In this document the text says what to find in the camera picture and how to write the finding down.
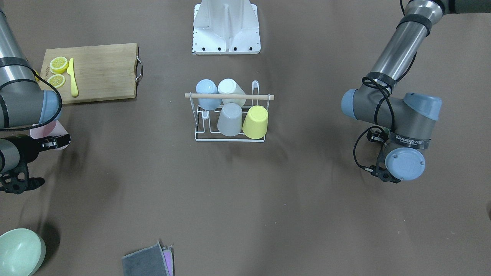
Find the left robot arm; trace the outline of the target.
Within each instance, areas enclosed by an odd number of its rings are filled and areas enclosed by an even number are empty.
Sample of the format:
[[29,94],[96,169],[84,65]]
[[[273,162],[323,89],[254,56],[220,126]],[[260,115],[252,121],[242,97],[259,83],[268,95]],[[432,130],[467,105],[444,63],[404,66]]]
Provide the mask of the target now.
[[421,93],[392,98],[396,85],[410,70],[417,51],[434,25],[448,14],[489,13],[489,0],[410,0],[403,18],[379,56],[362,79],[359,89],[347,91],[341,100],[344,115],[371,123],[361,133],[378,143],[376,163],[358,168],[383,182],[400,183],[420,177],[426,166],[423,152],[439,119],[442,100]]

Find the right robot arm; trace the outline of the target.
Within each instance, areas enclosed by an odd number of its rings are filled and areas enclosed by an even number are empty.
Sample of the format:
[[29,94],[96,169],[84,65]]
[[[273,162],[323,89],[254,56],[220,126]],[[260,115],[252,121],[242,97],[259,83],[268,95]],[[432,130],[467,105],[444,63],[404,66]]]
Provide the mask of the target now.
[[62,99],[56,89],[43,90],[8,24],[0,18],[1,131],[42,128],[60,117]]

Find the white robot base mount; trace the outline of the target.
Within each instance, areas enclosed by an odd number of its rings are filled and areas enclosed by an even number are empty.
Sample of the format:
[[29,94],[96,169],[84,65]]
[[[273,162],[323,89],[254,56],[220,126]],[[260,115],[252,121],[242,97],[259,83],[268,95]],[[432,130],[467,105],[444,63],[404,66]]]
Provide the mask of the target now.
[[245,55],[260,52],[258,8],[249,0],[202,0],[194,6],[193,54]]

